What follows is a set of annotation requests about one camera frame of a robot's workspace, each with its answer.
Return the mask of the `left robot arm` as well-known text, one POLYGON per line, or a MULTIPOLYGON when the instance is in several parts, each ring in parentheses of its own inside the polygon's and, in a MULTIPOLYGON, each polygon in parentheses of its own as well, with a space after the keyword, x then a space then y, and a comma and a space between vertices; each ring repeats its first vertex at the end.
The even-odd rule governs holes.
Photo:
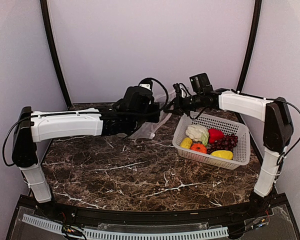
POLYGON ((48 217, 57 218, 61 208, 52 200, 36 144, 74 136, 128 137, 146 122, 157 123, 160 114, 160 105, 155 102, 152 91, 143 86, 129 87, 122 99, 104 110, 40 112, 24 107, 19 120, 9 130, 13 133, 12 164, 21 170, 41 210, 48 217))

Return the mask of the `clear zip top bag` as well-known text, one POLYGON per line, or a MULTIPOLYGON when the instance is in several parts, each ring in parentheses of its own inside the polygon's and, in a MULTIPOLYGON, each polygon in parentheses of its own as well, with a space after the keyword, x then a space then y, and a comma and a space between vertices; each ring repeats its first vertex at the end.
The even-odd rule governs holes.
MULTIPOLYGON (((168 92, 169 100, 168 102, 172 101, 176 97, 176 93, 174 90, 168 92)), ((162 107, 166 101, 166 94, 157 95, 154 97, 155 102, 159 102, 160 107, 162 107)), ((151 123, 151 122, 145 122, 134 134, 129 136, 129 139, 135 140, 135 139, 153 139, 156 135, 156 131, 165 124, 170 117, 172 116, 172 113, 165 113, 161 112, 159 117, 158 123, 151 123)))

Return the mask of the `red toy bell pepper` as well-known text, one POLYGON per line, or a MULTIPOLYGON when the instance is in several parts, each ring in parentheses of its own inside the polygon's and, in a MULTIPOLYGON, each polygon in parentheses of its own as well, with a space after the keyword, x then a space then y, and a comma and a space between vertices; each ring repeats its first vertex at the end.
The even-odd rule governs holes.
POLYGON ((221 130, 215 129, 215 128, 210 128, 208 130, 209 133, 209 139, 208 142, 210 144, 213 144, 215 141, 218 141, 222 139, 225 135, 221 130))

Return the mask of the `white toy cauliflower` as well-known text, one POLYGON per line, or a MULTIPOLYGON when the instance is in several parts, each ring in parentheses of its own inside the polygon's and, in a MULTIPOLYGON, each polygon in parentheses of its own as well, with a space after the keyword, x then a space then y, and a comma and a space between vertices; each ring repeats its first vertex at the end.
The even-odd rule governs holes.
POLYGON ((187 127, 185 134, 193 142, 201 142, 205 147, 208 145, 209 141, 209 131, 206 127, 199 124, 192 124, 187 127))

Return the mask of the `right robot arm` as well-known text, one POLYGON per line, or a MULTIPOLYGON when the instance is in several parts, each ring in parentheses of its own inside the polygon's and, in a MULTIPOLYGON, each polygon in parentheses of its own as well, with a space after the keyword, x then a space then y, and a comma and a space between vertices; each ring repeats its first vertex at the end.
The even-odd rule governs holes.
POLYGON ((291 103, 282 97, 266 98, 226 88, 213 89, 206 73, 189 79, 194 95, 183 97, 180 85, 173 85, 176 93, 172 101, 174 114, 190 116, 191 111, 198 108, 211 108, 243 114, 264 123, 264 156, 253 192, 262 198, 268 196, 279 177, 284 159, 292 150, 289 147, 294 133, 289 111, 291 103))

